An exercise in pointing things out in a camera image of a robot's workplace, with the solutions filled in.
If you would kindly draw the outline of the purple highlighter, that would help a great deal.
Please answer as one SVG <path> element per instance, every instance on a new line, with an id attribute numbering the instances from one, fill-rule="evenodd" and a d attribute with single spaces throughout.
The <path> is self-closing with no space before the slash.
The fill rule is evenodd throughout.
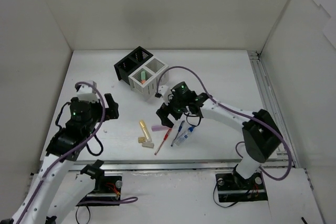
<path id="1" fill-rule="evenodd" d="M 153 132 L 158 132 L 158 131 L 167 131 L 169 128 L 167 126 L 162 126 L 162 125 L 153 125 L 151 126 L 151 130 Z"/>

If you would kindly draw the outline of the yellow highlighter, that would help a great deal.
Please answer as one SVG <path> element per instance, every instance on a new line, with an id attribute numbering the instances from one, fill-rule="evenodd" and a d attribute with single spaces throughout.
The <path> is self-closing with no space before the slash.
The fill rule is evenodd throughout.
<path id="1" fill-rule="evenodd" d="M 141 130 L 144 134 L 144 137 L 145 137 L 146 141 L 147 142 L 152 142 L 152 138 L 150 136 L 149 130 L 148 130 L 145 122 L 143 120 L 140 120 L 139 125 L 140 125 L 140 128 L 141 128 Z"/>

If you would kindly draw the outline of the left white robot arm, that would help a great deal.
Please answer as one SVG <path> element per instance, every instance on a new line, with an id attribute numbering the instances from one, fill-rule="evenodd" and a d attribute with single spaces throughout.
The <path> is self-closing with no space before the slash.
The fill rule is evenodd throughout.
<path id="1" fill-rule="evenodd" d="M 104 121 L 119 117 L 119 105 L 111 94 L 94 94 L 95 99 L 78 95 L 71 99 L 71 118 L 50 141 L 31 188 L 19 209 L 1 223 L 62 223 L 67 215 L 91 192 L 105 186 L 103 161 L 86 165 L 72 187 L 58 191 L 64 177 L 80 152 L 93 138 Z"/>

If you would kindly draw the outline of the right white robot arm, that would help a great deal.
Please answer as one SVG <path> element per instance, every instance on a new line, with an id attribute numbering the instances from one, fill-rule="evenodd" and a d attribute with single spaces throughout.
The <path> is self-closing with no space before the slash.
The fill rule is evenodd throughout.
<path id="1" fill-rule="evenodd" d="M 155 96 L 163 99 L 156 114 L 164 126 L 173 127 L 169 116 L 178 120 L 189 112 L 201 119 L 221 123 L 243 135 L 246 154 L 232 175 L 233 184 L 238 188 L 250 184 L 252 175 L 281 144 L 281 133 L 270 113 L 264 109 L 253 112 L 232 106 L 223 108 L 211 95 L 205 92 L 197 94 L 185 82 L 173 88 L 159 86 Z"/>

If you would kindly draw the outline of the blue ballpoint pen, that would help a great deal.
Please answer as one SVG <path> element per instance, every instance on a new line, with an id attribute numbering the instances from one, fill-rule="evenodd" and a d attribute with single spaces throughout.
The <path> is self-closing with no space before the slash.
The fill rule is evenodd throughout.
<path id="1" fill-rule="evenodd" d="M 179 136 L 179 134 L 180 134 L 180 132 L 181 132 L 183 126 L 184 126 L 184 123 L 185 123 L 185 120 L 182 120 L 181 123 L 180 123 L 180 125 L 179 125 L 179 127 L 178 127 L 178 131 L 177 131 L 177 133 L 176 133 L 176 136 L 175 136 L 175 138 L 173 139 L 173 141 L 172 141 L 172 143 L 171 143 L 171 147 L 173 147 L 173 145 L 174 145 L 174 143 L 175 143 L 177 137 Z"/>

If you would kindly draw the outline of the small wooden stamp block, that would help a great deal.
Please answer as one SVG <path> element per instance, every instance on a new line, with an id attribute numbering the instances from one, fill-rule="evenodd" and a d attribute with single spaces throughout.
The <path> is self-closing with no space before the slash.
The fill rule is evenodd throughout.
<path id="1" fill-rule="evenodd" d="M 144 143 L 144 142 L 146 142 L 145 137 L 138 137 L 138 143 Z"/>

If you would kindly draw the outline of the clear blue-capped spray bottle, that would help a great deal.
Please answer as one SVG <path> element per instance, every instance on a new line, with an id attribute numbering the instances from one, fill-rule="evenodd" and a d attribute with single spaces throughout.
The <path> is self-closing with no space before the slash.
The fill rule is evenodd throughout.
<path id="1" fill-rule="evenodd" d="M 180 146 L 182 143 L 185 142 L 185 140 L 191 135 L 191 133 L 194 131 L 194 126 L 190 126 L 187 130 L 185 130 L 176 140 L 175 145 Z"/>

